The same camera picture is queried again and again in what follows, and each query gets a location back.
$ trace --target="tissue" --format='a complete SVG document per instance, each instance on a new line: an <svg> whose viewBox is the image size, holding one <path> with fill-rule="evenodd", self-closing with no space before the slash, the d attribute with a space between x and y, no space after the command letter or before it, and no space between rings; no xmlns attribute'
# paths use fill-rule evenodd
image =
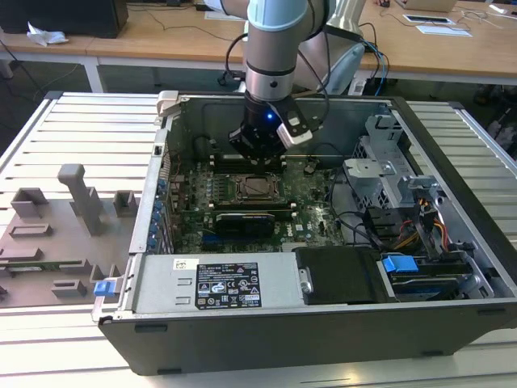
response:
<svg viewBox="0 0 517 388"><path fill-rule="evenodd" d="M27 33L27 37L31 42L41 44L42 46L47 47L47 44L55 44L55 43L66 43L68 39L65 37L64 32L54 31L48 32L40 30L39 28L33 27L30 23L27 23L29 27L29 31Z"/></svg>

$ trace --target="black box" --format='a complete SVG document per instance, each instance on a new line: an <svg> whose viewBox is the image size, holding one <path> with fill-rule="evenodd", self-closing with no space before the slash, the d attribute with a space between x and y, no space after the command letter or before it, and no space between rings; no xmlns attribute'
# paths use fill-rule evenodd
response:
<svg viewBox="0 0 517 388"><path fill-rule="evenodd" d="M27 22L45 31L116 38L128 20L125 0L0 0L0 26L27 32Z"/></svg>

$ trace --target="cpu socket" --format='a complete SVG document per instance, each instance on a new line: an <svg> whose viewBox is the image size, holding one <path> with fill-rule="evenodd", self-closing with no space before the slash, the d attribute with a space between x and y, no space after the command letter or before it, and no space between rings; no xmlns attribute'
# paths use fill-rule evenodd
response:
<svg viewBox="0 0 517 388"><path fill-rule="evenodd" d="M271 175L238 175L236 198L241 202L276 202L280 199L278 179Z"/></svg>

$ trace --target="power supply label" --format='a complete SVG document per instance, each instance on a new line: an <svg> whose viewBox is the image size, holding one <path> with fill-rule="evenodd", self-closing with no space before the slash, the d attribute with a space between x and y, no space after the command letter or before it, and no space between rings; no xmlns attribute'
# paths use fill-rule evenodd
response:
<svg viewBox="0 0 517 388"><path fill-rule="evenodd" d="M261 307L259 266L243 264L199 264L195 285L199 310Z"/></svg>

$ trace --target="white slatted table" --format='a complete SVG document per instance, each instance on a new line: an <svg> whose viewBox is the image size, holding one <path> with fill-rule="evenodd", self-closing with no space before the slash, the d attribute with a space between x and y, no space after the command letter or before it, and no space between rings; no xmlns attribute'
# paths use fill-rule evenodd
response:
<svg viewBox="0 0 517 388"><path fill-rule="evenodd" d="M86 183L96 186L100 196L111 197L121 187L141 192L156 129L155 101L156 95L65 93L59 101L43 102L0 158L0 224L11 219L10 202L19 187L41 186L49 198L69 197L56 179L65 162L85 164ZM454 111L444 103L410 105L513 239L515 165L508 166L500 148L466 112ZM415 158L426 172L423 160L417 154ZM501 182L505 189L494 190L492 184ZM0 310L0 386L517 386L514 329L489 333L449 357L140 377L93 324L92 307L40 307L31 314L25 309Z"/></svg>

